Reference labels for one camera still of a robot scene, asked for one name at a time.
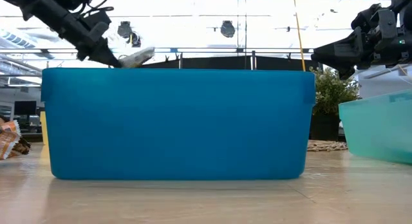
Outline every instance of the bin handle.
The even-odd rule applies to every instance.
[[[399,102],[402,100],[412,100],[412,93],[411,92],[406,92],[406,93],[400,93],[397,95],[390,95],[389,96],[389,102]]]

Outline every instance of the blue plastic bin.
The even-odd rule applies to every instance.
[[[351,153],[412,163],[412,89],[339,105]]]
[[[51,171],[71,180],[264,180],[304,170],[314,75],[43,71]]]

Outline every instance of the snack bag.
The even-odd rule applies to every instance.
[[[21,138],[17,121],[10,121],[0,126],[0,160],[28,154],[30,144]]]

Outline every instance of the green plant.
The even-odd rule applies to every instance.
[[[316,105],[313,114],[338,115],[339,104],[360,99],[359,83],[353,79],[341,80],[336,70],[310,68],[315,74]]]

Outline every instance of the table surface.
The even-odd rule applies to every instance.
[[[296,180],[62,181],[47,147],[0,162],[0,223],[410,223],[412,166],[308,153]]]

